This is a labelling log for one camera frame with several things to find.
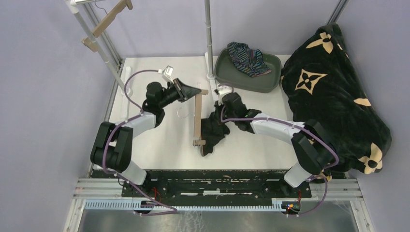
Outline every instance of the red wire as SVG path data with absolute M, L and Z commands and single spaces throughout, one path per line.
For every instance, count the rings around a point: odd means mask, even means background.
M 298 193 L 299 193 L 299 198 L 297 199 L 296 203 L 299 203 L 300 200 L 302 199 L 302 192 L 299 190 Z
M 162 197 L 161 197 L 160 192 L 157 191 L 157 188 L 156 188 L 156 187 L 153 187 L 152 189 L 155 191 L 154 200 L 157 200 L 157 194 L 158 194 L 158 195 L 160 196 L 159 202 L 161 202 Z
M 157 189 L 155 187 L 152 188 L 154 190 L 154 200 L 157 200 Z

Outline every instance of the purple wall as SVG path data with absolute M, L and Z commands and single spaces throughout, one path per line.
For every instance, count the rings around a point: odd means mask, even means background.
M 59 232 L 113 78 L 62 0 L 0 2 L 0 231 Z
M 116 2 L 97 4 L 110 10 Z M 338 0 L 210 2 L 215 55 L 232 41 L 288 55 L 326 24 Z M 124 57 L 201 56 L 206 52 L 204 0 L 146 0 L 133 4 L 132 11 L 124 10 L 108 28 Z M 101 17 L 105 14 L 96 11 Z
M 383 171 L 359 179 L 378 232 L 410 226 L 410 1 L 350 0 L 338 23 L 373 107 L 392 131 Z

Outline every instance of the striped garment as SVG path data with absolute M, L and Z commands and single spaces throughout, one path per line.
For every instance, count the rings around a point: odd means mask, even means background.
M 246 43 L 231 42 L 228 44 L 228 52 L 236 68 L 250 77 L 271 72 L 259 49 L 252 50 Z

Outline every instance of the white tabletop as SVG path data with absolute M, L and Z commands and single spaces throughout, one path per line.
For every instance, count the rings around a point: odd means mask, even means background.
M 282 64 L 289 56 L 278 56 Z M 183 83 L 209 89 L 206 79 L 205 57 L 158 57 L 127 58 L 127 66 L 132 73 L 144 69 L 164 69 L 167 65 L 174 68 L 172 77 L 178 77 Z M 142 73 L 132 82 L 132 99 L 138 103 L 145 100 L 146 86 L 157 81 L 166 86 L 159 74 Z M 256 93 L 235 89 L 242 101 L 250 109 L 258 109 L 271 117 L 292 119 L 288 98 L 281 87 L 270 93 Z M 110 121 L 119 122 L 122 94 L 117 91 Z M 186 118 L 180 116 L 189 113 Z M 212 96 L 203 97 L 202 118 L 214 110 Z M 131 105 L 130 117 L 139 112 Z M 161 125 L 139 135 L 132 143 L 132 160 L 144 169 L 287 169 L 297 159 L 293 147 L 278 139 L 264 135 L 255 135 L 239 130 L 234 123 L 227 126 L 231 133 L 214 147 L 214 152 L 202 157 L 197 147 L 192 146 L 194 98 L 187 102 L 174 102 L 165 107 L 165 118 Z

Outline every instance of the patterned blanket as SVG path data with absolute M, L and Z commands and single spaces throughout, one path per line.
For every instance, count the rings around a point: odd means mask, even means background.
M 319 121 L 333 137 L 339 165 L 369 174 L 382 169 L 389 128 L 360 86 L 337 24 L 320 27 L 285 63 L 282 86 L 294 121 Z

